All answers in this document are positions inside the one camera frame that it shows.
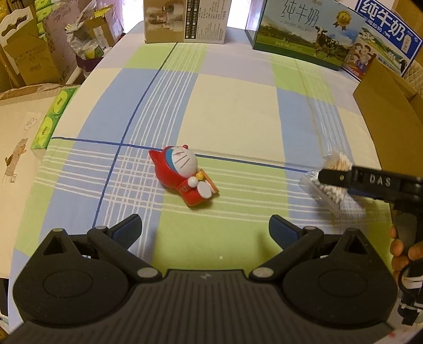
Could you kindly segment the person right hand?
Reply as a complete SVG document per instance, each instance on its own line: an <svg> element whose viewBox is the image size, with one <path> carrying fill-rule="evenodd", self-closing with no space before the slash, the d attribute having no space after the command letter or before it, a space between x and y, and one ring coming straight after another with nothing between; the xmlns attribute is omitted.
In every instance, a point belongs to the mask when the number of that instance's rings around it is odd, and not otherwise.
<svg viewBox="0 0 423 344"><path fill-rule="evenodd" d="M397 228L392 225L389 232L392 242L390 245L390 253L392 255L393 276L398 281L398 276L402 269L410 262L417 261L423 257L423 242L419 242L410 247L408 251L404 248L404 243L399 239Z"/></svg>

